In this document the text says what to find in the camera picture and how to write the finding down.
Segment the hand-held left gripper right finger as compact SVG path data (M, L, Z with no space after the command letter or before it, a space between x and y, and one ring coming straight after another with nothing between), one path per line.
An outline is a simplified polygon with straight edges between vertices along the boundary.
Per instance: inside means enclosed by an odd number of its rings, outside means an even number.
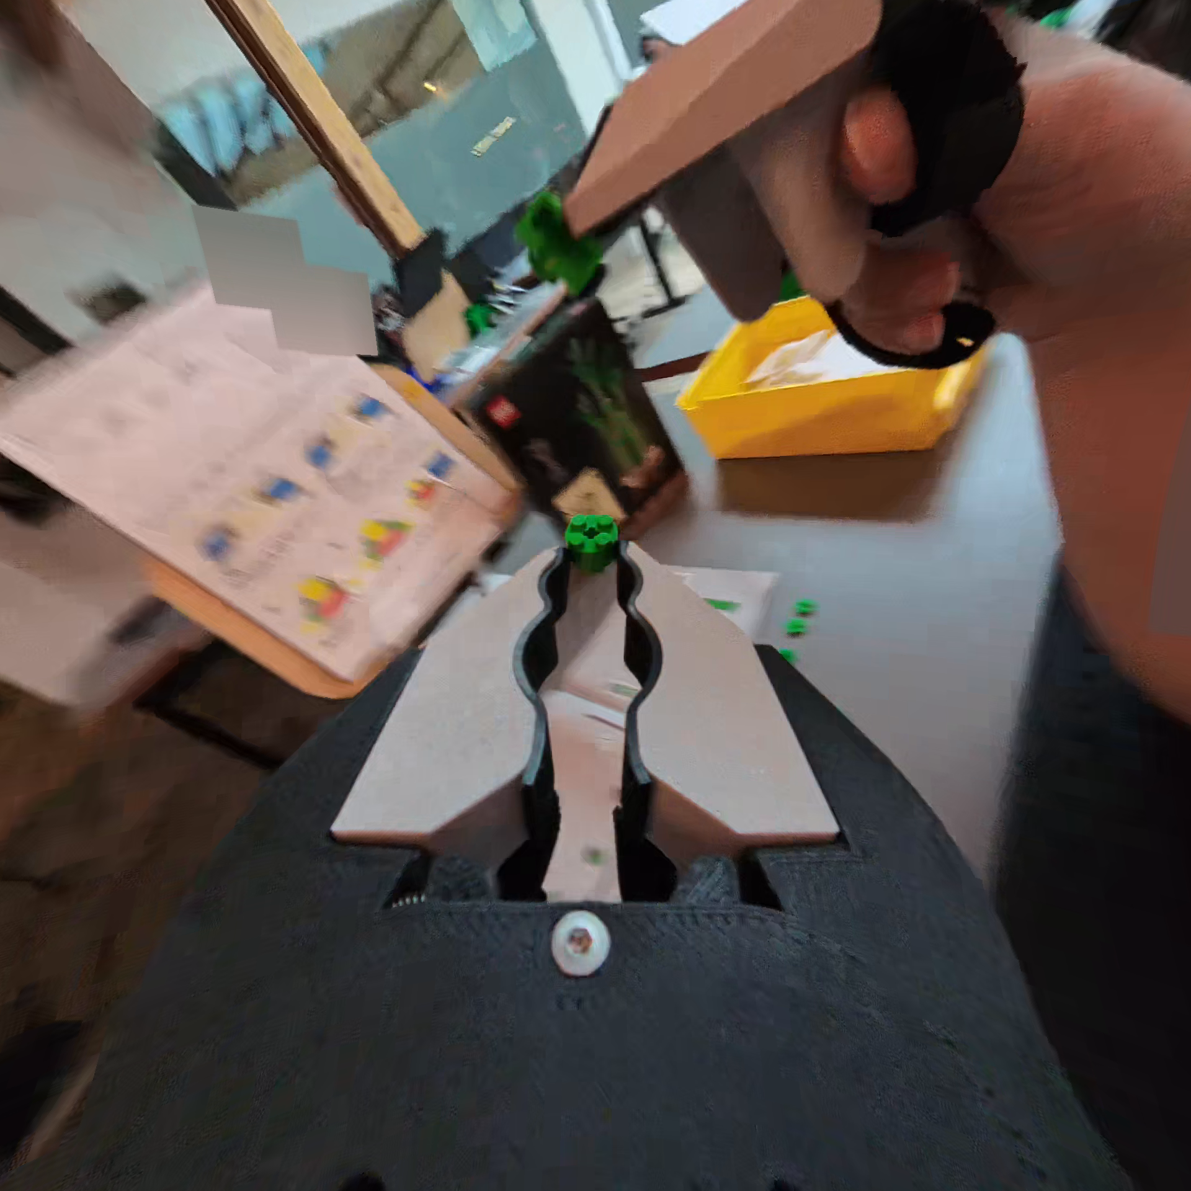
M638 684L616 808L621 901L669 901L701 860L838 844L750 638L635 545L620 546L616 594Z

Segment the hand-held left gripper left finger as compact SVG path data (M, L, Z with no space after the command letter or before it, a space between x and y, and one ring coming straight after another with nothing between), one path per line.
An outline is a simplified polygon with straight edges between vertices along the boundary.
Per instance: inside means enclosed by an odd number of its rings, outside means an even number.
M560 803L542 689L572 565L546 550L440 630L332 823L339 844L467 860L509 901L546 901Z

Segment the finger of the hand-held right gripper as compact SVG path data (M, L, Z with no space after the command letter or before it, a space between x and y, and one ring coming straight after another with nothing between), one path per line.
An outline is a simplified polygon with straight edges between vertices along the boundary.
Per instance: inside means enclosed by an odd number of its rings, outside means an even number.
M874 44L881 2L749 2L628 83L593 134L563 200L594 234L779 112Z

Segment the green leafy toy brick piece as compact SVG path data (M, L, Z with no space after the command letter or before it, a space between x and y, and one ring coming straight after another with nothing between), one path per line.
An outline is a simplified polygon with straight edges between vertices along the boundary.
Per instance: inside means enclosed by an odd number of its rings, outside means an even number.
M529 200L513 234L539 281L565 285L573 299L591 295L600 287L606 274L601 241L572 233L562 199L552 189Z

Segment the green round toy brick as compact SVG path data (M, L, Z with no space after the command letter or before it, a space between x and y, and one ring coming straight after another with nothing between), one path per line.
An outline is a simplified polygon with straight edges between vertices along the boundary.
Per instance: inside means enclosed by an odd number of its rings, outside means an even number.
M572 566L584 575L601 575L620 558L620 528L610 515L574 515L563 540Z

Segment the person's right forearm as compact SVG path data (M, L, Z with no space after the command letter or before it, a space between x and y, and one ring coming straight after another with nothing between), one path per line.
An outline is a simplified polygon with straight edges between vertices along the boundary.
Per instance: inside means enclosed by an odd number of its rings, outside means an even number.
M1188 723L1188 637L1152 627L1159 533L1188 417L1188 307L1030 343L1062 566L1095 644Z

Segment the brown desk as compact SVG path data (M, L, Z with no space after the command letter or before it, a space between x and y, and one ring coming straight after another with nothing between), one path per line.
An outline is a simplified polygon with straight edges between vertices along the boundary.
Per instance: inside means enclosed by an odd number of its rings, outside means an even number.
M998 336L952 433L898 455L712 460L647 382L689 498L644 538L660 562L779 575L762 643L902 770L991 884L1008 756L1059 528L1022 345ZM801 638L793 604L820 604Z

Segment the person's right hand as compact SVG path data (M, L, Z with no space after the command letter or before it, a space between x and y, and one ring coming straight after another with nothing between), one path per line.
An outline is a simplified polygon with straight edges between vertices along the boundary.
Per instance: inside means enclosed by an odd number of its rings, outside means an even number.
M997 14L1024 64L1024 122L1005 170L974 209L987 255L973 263L977 302L1031 349L1110 315L1177 316L1188 305L1188 83L1040 23ZM916 182L909 118L885 85L848 105L841 166L871 204ZM859 336L925 353L959 297L943 250L868 248L840 312Z

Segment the white plastic bag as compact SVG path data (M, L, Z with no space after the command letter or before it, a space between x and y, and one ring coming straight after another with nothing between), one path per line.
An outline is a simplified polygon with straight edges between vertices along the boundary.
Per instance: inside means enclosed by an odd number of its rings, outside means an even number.
M838 332L817 332L773 349L745 379L749 392L881 376L889 372Z

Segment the yellow plastic bin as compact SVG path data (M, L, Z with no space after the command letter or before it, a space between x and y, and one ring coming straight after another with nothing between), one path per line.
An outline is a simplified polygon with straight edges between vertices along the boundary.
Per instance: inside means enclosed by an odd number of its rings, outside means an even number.
M800 297L740 322L675 404L716 460L932 450L960 421L988 348L953 368L889 368L881 376L749 392L747 375L776 348L837 332L821 304Z

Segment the black toy brick box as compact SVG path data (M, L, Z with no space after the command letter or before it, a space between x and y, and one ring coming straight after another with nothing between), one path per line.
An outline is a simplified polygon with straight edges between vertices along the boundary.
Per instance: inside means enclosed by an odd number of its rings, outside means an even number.
M688 494L688 474L630 350L597 299L570 302L465 402L530 509L563 529L610 516L635 542Z

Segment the printed instruction sheet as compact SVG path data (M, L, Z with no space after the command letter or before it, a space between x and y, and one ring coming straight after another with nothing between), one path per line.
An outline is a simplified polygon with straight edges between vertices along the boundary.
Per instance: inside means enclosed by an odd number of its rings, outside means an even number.
M336 681L400 650L515 484L416 380L284 349L207 282L3 394L3 454Z

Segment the person's dark pants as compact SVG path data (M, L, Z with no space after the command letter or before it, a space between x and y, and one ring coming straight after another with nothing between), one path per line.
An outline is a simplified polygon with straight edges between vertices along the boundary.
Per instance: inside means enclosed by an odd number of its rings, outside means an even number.
M1062 567L1007 773L994 902L1136 1188L1190 1188L1190 730L1120 675Z

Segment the wooden post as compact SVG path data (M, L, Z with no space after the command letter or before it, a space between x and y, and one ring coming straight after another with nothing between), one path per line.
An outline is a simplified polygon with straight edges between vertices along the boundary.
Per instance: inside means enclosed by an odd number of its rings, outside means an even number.
M406 257L423 240L424 230L275 9L267 2L206 6L289 115L352 216L389 258Z

